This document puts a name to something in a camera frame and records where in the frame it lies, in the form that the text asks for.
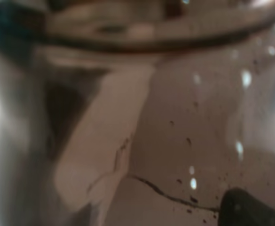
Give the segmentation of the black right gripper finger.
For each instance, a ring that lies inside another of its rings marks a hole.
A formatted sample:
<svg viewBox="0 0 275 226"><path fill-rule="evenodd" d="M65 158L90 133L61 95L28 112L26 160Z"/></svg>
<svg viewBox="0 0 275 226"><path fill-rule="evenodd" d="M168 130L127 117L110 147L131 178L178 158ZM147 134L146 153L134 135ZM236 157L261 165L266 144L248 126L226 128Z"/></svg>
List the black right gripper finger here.
<svg viewBox="0 0 275 226"><path fill-rule="evenodd" d="M222 197L219 226L275 226L275 209L243 189L233 188Z"/></svg>

